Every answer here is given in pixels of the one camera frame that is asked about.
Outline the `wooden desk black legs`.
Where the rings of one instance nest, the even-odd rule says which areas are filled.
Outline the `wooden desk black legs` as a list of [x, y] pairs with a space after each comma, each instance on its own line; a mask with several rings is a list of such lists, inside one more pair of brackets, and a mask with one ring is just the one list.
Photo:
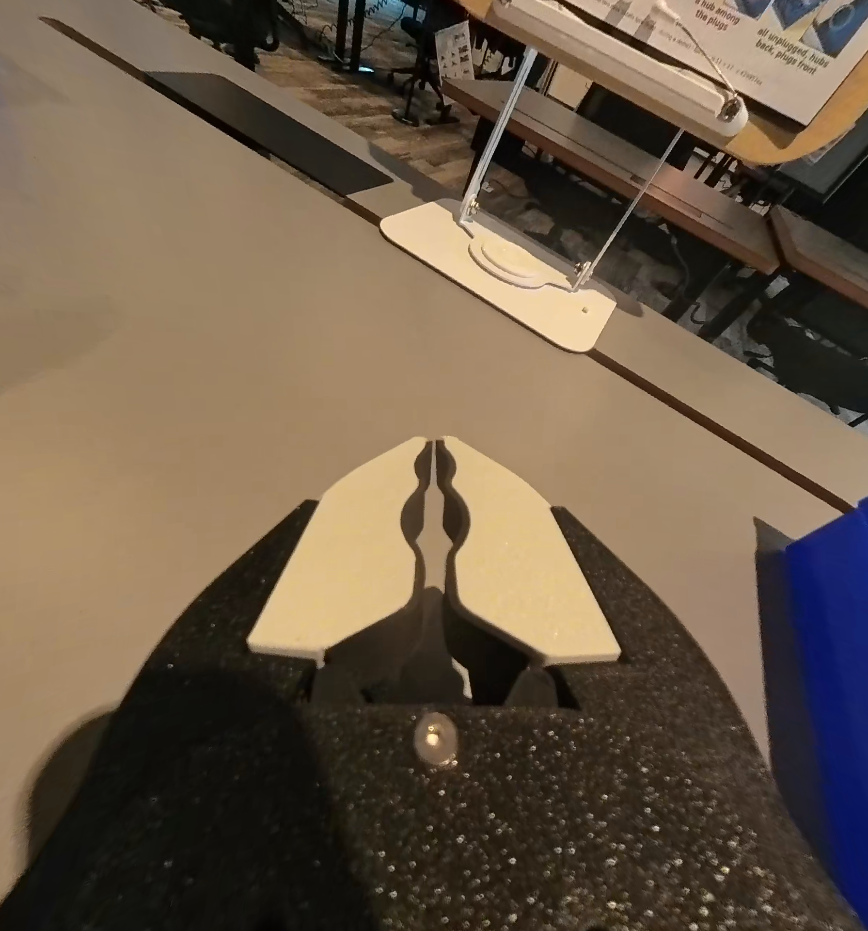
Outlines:
[[766, 216], [780, 273], [798, 273], [868, 310], [868, 254], [782, 207]]

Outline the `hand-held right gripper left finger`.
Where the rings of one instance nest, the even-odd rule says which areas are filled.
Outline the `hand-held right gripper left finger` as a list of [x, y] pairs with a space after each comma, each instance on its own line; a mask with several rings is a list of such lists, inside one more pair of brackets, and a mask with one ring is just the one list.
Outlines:
[[420, 646], [432, 451], [414, 436], [328, 488], [248, 635], [255, 654], [313, 664], [310, 704], [369, 703]]

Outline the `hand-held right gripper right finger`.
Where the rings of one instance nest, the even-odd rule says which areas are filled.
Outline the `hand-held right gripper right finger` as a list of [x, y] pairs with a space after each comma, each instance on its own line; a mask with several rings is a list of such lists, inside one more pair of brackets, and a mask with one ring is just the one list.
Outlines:
[[533, 486], [456, 436], [436, 443], [447, 646], [480, 706], [567, 706], [562, 670], [610, 665], [622, 647]]

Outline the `blue plastic bin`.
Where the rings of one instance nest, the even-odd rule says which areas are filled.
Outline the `blue plastic bin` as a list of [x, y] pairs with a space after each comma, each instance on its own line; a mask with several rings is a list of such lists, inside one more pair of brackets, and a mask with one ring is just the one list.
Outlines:
[[756, 531], [771, 770], [868, 929], [868, 497], [800, 539]]

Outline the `white picture sheet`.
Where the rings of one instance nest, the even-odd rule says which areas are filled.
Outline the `white picture sheet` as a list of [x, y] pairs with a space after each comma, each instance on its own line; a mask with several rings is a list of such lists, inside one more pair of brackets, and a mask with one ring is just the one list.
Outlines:
[[435, 32], [440, 81], [474, 79], [470, 24], [462, 19]]

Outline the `black desk panel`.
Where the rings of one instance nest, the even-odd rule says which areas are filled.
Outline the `black desk panel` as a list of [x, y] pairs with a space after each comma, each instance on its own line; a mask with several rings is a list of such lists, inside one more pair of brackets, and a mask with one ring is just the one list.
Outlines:
[[146, 72], [149, 87], [245, 146], [276, 157], [339, 196], [394, 179], [223, 76]]

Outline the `printed instruction sheet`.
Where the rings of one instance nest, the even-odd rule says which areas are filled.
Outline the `printed instruction sheet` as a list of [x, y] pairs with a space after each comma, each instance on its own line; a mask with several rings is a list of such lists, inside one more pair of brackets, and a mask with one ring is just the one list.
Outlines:
[[807, 126], [868, 53], [868, 1], [585, 2], [592, 16], [677, 63], [715, 77], [697, 46], [742, 96]]

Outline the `black monitor with paper sheet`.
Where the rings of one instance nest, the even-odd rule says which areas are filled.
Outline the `black monitor with paper sheet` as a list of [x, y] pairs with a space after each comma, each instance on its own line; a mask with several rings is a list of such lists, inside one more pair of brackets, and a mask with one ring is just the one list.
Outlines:
[[770, 179], [784, 194], [830, 198], [868, 158], [868, 109], [834, 142], [776, 167]]

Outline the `long grey desk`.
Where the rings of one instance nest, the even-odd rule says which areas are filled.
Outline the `long grey desk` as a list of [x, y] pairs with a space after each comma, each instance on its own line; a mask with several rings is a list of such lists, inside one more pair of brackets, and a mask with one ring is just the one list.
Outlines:
[[781, 267], [768, 220], [742, 203], [706, 186], [693, 174], [587, 121], [531, 88], [521, 91], [506, 130], [612, 191], [637, 194], [650, 180], [639, 205], [760, 273]]

